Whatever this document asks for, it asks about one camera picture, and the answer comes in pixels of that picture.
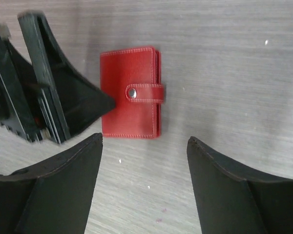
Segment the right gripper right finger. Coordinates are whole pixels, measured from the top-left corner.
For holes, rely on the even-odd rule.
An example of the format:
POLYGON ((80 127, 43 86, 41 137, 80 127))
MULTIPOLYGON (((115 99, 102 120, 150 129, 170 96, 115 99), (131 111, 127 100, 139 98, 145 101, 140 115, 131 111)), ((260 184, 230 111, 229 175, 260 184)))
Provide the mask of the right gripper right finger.
POLYGON ((293 179, 188 140, 188 166, 204 234, 293 234, 293 179))

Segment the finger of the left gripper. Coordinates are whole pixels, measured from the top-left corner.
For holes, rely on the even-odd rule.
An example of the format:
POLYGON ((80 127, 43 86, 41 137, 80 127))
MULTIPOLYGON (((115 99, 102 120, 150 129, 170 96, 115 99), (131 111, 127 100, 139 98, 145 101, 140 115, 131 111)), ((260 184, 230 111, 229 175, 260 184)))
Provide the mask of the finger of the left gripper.
POLYGON ((43 117, 34 91, 32 65, 9 40, 6 24, 0 24, 0 126, 28 142, 42 140, 43 117))
POLYGON ((33 87, 51 140, 79 135, 115 108, 115 101, 83 77, 63 53, 43 12, 23 12, 18 21, 37 83, 33 87))

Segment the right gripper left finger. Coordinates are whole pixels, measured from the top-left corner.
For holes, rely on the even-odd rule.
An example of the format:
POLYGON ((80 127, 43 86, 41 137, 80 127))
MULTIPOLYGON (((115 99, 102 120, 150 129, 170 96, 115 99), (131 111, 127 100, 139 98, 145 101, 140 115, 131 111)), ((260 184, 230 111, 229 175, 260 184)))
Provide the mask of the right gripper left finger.
POLYGON ((85 232, 103 151, 95 133, 39 163, 0 175, 0 234, 85 232))

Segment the red leather card holder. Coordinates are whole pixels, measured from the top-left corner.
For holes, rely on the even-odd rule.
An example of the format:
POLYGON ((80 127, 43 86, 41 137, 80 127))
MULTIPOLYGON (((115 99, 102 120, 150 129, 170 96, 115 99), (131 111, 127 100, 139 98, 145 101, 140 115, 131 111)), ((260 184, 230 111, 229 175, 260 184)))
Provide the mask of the red leather card holder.
POLYGON ((152 139, 161 135, 161 53, 153 46, 100 54, 101 89, 115 101, 103 115, 105 137, 152 139))

